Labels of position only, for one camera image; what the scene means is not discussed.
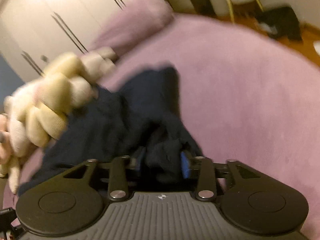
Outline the navy blue zip jacket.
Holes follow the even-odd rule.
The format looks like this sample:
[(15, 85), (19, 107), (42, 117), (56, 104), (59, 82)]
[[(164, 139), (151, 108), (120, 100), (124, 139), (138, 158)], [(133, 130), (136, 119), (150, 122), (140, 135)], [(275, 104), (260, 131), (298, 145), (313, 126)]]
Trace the navy blue zip jacket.
[(129, 155), (146, 183), (183, 178), (181, 154), (202, 151), (180, 119), (179, 76), (171, 66), (146, 69), (116, 92), (97, 88), (98, 97), (69, 116), (60, 139), (46, 148), (42, 165), (18, 194), (88, 159), (109, 163)]

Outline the white pink plush toy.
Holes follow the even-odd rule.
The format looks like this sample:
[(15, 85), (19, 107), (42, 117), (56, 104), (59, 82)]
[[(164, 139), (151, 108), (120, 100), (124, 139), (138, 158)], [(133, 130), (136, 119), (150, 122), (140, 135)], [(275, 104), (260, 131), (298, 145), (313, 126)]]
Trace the white pink plush toy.
[(16, 194), (20, 184), (19, 159), (25, 154), (26, 136), (23, 124), (1, 114), (1, 178), (8, 176), (9, 188)]

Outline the pink fleece bed blanket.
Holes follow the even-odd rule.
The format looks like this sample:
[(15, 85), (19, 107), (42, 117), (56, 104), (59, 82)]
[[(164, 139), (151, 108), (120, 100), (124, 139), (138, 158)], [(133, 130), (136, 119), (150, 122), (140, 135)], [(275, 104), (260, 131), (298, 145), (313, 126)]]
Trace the pink fleece bed blanket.
[(319, 239), (319, 69), (250, 29), (177, 15), (118, 56), (116, 92), (173, 66), (201, 148), (190, 178), (146, 183), (131, 156), (88, 159), (6, 196), (19, 239)]

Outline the white fluffy plush toy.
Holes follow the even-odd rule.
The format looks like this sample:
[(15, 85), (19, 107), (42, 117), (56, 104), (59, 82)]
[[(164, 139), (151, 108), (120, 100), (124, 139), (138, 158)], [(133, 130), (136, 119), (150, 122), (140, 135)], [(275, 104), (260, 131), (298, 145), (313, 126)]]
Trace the white fluffy plush toy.
[(95, 83), (114, 71), (117, 59), (118, 55), (110, 47), (92, 50), (80, 57), (85, 69), (82, 75), (89, 83)]

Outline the yellow flower plush cushion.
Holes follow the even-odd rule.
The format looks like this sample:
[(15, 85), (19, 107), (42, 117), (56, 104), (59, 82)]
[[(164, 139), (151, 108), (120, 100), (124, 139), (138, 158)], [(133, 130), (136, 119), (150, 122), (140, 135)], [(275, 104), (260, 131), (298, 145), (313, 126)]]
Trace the yellow flower plush cushion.
[(66, 128), (67, 115), (93, 96), (92, 85), (84, 77), (84, 65), (74, 53), (64, 53), (51, 61), (41, 77), (24, 84), (4, 100), (9, 119), (23, 124), (26, 147), (46, 146)]

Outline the pink pillow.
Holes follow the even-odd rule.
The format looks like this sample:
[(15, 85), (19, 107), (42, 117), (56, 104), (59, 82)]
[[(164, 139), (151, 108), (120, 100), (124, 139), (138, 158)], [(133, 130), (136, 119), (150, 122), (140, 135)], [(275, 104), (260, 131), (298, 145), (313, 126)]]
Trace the pink pillow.
[(110, 17), (89, 49), (110, 47), (122, 56), (164, 29), (173, 19), (174, 12), (164, 0), (132, 0)]

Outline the white wardrobe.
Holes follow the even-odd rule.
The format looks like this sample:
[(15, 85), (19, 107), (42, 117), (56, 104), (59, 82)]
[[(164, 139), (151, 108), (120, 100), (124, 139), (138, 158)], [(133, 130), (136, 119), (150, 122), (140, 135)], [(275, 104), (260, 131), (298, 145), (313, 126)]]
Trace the white wardrobe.
[(1, 53), (25, 82), (64, 52), (81, 55), (130, 0), (1, 0)]

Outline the white round stool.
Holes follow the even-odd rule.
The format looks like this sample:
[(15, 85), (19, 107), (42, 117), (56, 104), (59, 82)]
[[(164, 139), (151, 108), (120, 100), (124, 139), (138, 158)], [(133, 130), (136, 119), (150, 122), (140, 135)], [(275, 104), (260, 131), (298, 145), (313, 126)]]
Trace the white round stool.
[(234, 16), (231, 0), (210, 0), (218, 17)]

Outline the black bag on floor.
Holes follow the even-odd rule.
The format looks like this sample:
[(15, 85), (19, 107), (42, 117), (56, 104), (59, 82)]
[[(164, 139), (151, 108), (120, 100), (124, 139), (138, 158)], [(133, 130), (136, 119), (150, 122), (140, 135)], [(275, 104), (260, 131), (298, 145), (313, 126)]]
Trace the black bag on floor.
[(302, 42), (300, 22), (290, 6), (265, 10), (255, 15), (258, 27), (275, 40), (287, 37), (289, 40)]

